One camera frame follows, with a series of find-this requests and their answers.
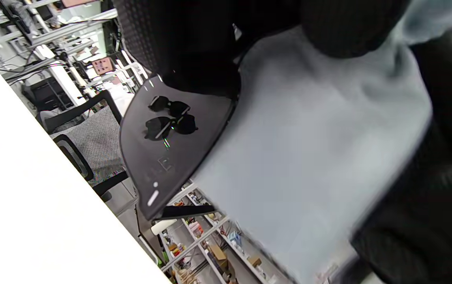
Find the office chair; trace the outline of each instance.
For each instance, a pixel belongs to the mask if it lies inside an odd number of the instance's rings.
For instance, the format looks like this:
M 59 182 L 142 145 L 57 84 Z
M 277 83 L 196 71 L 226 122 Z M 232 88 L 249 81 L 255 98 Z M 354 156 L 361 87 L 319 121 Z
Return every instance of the office chair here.
M 108 190 L 128 178 L 119 148 L 122 116 L 110 92 L 103 90 L 84 104 L 59 115 L 38 118 L 94 192 L 105 202 L 110 200 Z M 133 196 L 116 215 L 135 202 Z

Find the black chair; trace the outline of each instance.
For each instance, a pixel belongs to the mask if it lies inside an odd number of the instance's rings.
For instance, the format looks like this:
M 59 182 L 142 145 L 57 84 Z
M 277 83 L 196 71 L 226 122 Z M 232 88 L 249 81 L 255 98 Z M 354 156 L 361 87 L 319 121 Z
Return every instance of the black chair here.
M 61 151 L 105 202 L 110 198 L 107 191 L 128 177 L 120 150 L 115 149 L 119 144 L 121 119 L 107 90 L 67 112 L 39 119 Z

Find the storage shelf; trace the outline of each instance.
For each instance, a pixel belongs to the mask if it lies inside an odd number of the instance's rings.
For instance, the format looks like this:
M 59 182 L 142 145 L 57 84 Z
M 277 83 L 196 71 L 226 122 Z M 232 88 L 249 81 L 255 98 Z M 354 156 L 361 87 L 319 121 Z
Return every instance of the storage shelf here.
M 190 201 L 195 206 L 200 205 L 199 203 L 196 203 L 189 194 L 187 194 L 187 197 L 190 199 Z M 213 221 L 207 215 L 204 215 L 203 217 L 208 221 L 208 223 L 210 223 L 211 226 L 216 224 L 216 221 Z M 256 270 L 256 268 L 247 260 L 247 258 L 231 243 L 231 241 L 228 239 L 228 237 L 221 234 L 219 229 L 217 229 L 217 232 L 222 237 L 222 239 L 224 239 L 224 241 L 228 244 L 228 246 L 231 248 L 231 250 L 233 250 L 235 252 L 235 254 L 244 262 L 244 264 L 252 271 L 252 273 L 254 275 L 256 275 L 256 278 L 259 280 L 259 282 L 261 282 L 262 284 L 269 284 L 268 281 L 262 275 L 260 275 L 260 273 Z
M 193 239 L 197 240 L 198 238 L 194 235 L 193 231 L 191 231 L 191 228 L 189 228 L 189 225 L 186 223 L 186 221 L 184 219 L 182 219 L 182 222 L 184 222 L 184 226 L 186 226 L 186 228 L 189 231 L 189 234 L 191 234 L 191 236 L 193 237 Z M 217 276 L 217 278 L 219 279 L 219 281 L 221 282 L 221 284 L 226 284 L 226 281 L 224 281 L 224 279 L 222 278 L 222 275 L 219 273 L 219 270 L 217 270 L 217 268 L 215 267 L 214 263 L 212 262 L 212 260 L 210 259 L 210 257 L 208 256 L 208 251 L 205 250 L 201 244 L 199 244 L 197 246 L 199 248 L 199 250 L 201 251 L 201 253 L 203 254 L 204 258 L 206 259 L 206 261 L 208 261 L 208 265 L 210 266 L 210 268 L 212 268 L 213 272 L 215 273 L 215 275 Z
M 168 248 L 168 245 L 166 244 L 166 239 L 163 237 L 163 233 L 159 233 L 159 237 L 161 238 L 161 241 L 163 242 L 163 248 L 164 248 L 164 251 L 166 252 L 166 255 L 168 255 L 168 259 L 169 260 L 174 259 L 175 257 L 170 252 L 170 248 Z

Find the box on shelf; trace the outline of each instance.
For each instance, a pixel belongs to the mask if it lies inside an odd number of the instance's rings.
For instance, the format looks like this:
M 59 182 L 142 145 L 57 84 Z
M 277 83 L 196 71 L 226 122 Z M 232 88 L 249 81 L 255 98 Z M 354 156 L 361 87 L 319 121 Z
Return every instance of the box on shelf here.
M 247 260 L 252 264 L 252 266 L 257 267 L 261 264 L 261 259 L 259 257 L 248 257 Z
M 208 248 L 212 252 L 217 264 L 219 265 L 222 271 L 228 270 L 228 261 L 226 254 L 217 246 L 216 244 L 209 245 Z

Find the white desk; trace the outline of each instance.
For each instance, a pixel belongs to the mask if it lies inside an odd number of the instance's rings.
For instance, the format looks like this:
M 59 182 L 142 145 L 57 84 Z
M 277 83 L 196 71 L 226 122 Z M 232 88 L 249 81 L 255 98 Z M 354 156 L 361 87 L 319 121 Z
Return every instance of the white desk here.
M 0 283 L 168 283 L 1 75 L 0 110 Z

